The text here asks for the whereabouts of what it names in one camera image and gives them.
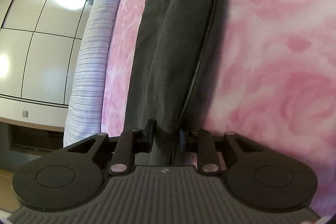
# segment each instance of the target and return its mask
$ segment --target round black pad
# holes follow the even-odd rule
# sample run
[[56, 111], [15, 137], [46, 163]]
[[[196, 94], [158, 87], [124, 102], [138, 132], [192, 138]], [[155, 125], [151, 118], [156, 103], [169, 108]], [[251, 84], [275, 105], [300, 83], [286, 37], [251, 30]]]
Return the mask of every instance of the round black pad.
[[103, 182], [90, 157], [61, 149], [24, 165], [15, 172], [12, 185], [21, 205], [62, 210], [90, 199]]
[[257, 182], [272, 188], [285, 187], [294, 179], [293, 173], [282, 166], [263, 166], [255, 171], [254, 176]]
[[61, 188], [70, 184], [75, 177], [75, 172], [69, 167], [50, 166], [37, 173], [36, 181], [47, 188]]
[[307, 165], [271, 152], [246, 153], [223, 178], [243, 203], [263, 211], [288, 212], [310, 204], [317, 178]]

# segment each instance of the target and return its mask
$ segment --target wooden trim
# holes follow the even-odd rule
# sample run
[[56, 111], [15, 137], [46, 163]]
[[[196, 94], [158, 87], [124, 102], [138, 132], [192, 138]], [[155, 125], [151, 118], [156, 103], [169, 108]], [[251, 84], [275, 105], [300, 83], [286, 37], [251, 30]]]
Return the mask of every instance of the wooden trim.
[[16, 126], [21, 126], [21, 127], [29, 127], [29, 128], [35, 128], [35, 129], [64, 132], [64, 127], [47, 126], [44, 124], [37, 124], [37, 123], [31, 123], [31, 122], [22, 122], [22, 121], [12, 120], [8, 118], [3, 118], [3, 117], [0, 117], [0, 122], [14, 124]]

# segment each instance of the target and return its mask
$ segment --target light switch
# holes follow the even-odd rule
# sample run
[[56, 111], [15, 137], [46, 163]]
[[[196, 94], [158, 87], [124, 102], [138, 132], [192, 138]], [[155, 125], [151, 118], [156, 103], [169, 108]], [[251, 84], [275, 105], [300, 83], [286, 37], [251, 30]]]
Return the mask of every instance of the light switch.
[[23, 110], [22, 111], [22, 117], [28, 118], [28, 110]]

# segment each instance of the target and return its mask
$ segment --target white wardrobe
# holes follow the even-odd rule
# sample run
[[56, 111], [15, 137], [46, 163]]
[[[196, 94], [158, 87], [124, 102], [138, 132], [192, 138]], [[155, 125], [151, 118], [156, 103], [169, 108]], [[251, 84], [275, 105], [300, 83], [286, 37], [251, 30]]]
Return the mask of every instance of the white wardrobe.
[[91, 5], [0, 0], [0, 120], [63, 128]]

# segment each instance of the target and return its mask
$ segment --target pink blanket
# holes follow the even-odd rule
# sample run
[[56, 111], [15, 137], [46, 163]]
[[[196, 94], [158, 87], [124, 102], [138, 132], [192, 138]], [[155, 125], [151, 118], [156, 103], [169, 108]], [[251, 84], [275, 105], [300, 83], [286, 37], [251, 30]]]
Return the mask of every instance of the pink blanket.
[[[144, 2], [121, 0], [118, 10], [101, 125], [110, 136], [123, 128]], [[311, 208], [336, 213], [335, 0], [231, 0], [217, 82], [200, 93], [213, 94], [203, 128], [307, 163], [319, 180]]]

